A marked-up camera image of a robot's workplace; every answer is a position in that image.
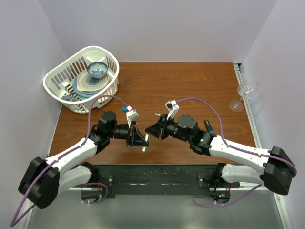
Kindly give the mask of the beige blue plate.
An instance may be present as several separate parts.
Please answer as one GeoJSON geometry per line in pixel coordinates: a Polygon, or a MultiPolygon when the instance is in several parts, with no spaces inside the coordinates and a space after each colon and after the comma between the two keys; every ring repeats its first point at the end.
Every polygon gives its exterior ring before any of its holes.
{"type": "Polygon", "coordinates": [[[81,91],[93,92],[102,90],[108,85],[109,81],[108,75],[105,75],[101,79],[96,79],[90,76],[87,71],[81,72],[77,77],[78,89],[81,91]]]}

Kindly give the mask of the black blue highlighter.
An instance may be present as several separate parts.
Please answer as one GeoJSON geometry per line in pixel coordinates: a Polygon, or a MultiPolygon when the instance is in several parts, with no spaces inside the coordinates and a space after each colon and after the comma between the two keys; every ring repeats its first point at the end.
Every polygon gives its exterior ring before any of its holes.
{"type": "Polygon", "coordinates": [[[209,120],[204,120],[204,125],[206,127],[207,132],[209,132],[209,133],[213,133],[214,132],[214,130],[212,128],[212,125],[209,122],[209,120]]]}

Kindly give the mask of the clear wine glass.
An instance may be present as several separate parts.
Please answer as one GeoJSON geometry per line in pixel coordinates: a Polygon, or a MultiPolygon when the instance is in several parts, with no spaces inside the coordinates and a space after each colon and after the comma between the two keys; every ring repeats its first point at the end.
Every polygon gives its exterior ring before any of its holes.
{"type": "Polygon", "coordinates": [[[237,92],[240,96],[239,100],[232,100],[229,104],[230,108],[234,112],[240,112],[243,109],[242,100],[250,100],[256,97],[258,93],[259,82],[255,79],[248,79],[242,82],[238,88],[237,92]]]}

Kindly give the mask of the blue patterned bowl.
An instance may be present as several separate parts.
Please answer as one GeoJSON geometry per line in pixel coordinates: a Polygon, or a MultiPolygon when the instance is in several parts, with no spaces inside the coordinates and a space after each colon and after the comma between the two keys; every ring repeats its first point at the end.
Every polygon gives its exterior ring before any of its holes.
{"type": "Polygon", "coordinates": [[[103,78],[108,72],[108,65],[104,62],[93,62],[87,67],[90,76],[96,79],[103,78]]]}

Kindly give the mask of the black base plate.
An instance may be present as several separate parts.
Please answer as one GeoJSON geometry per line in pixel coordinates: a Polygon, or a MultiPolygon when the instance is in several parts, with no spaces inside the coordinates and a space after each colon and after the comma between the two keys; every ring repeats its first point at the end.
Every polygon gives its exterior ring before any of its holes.
{"type": "Polygon", "coordinates": [[[93,175],[89,186],[96,195],[207,195],[228,200],[232,184],[214,174],[218,165],[89,165],[93,175]]]}

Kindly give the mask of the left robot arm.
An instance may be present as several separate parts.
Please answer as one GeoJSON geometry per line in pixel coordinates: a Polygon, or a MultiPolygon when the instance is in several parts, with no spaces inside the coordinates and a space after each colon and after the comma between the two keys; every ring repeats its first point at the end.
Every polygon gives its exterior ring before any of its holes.
{"type": "Polygon", "coordinates": [[[96,186],[99,171],[85,159],[104,150],[112,138],[125,140],[130,147],[149,145],[137,128],[135,119],[138,116],[136,110],[130,110],[126,113],[127,123],[118,124],[115,112],[103,112],[98,123],[80,142],[55,156],[33,159],[18,191],[38,208],[44,209],[69,188],[82,184],[96,186]]]}

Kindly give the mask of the light blue plate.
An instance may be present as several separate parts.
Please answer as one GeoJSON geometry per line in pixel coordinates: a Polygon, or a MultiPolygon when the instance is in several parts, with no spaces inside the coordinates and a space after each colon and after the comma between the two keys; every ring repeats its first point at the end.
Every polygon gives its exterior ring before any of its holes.
{"type": "Polygon", "coordinates": [[[93,92],[89,92],[89,91],[81,91],[78,89],[78,85],[77,85],[77,79],[78,77],[76,77],[74,80],[73,80],[73,83],[72,83],[72,88],[74,90],[74,92],[82,99],[82,100],[85,100],[85,99],[88,99],[96,94],[98,94],[100,92],[100,90],[98,91],[93,91],[93,92]]]}

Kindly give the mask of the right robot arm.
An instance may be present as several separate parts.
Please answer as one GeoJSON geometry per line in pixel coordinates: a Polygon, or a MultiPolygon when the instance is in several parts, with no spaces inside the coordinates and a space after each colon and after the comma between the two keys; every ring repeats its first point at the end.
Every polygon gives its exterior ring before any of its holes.
{"type": "Polygon", "coordinates": [[[287,195],[296,175],[294,164],[282,148],[254,148],[222,139],[219,135],[201,129],[190,115],[180,116],[177,122],[162,115],[157,123],[145,131],[160,140],[171,136],[187,142],[190,149],[199,155],[236,162],[236,166],[218,166],[212,176],[213,184],[217,187],[235,182],[254,183],[274,193],[287,195]]]}

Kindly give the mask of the white pen dark green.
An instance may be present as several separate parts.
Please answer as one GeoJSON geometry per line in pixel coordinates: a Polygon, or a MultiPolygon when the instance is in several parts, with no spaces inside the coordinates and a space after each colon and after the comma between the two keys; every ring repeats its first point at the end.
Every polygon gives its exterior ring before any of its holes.
{"type": "Polygon", "coordinates": [[[142,147],[142,152],[145,152],[146,148],[149,146],[148,139],[149,139],[149,134],[146,133],[146,135],[145,135],[145,146],[142,147]]]}

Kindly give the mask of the white plastic basket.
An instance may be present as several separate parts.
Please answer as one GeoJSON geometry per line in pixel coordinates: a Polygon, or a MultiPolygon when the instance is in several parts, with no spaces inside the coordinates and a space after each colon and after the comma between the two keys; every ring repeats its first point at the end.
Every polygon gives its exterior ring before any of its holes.
{"type": "Polygon", "coordinates": [[[86,114],[89,109],[106,105],[118,91],[119,62],[112,53],[99,46],[88,46],[49,71],[43,87],[67,109],[86,114]],[[107,73],[96,79],[88,73],[94,62],[108,67],[107,73]]]}

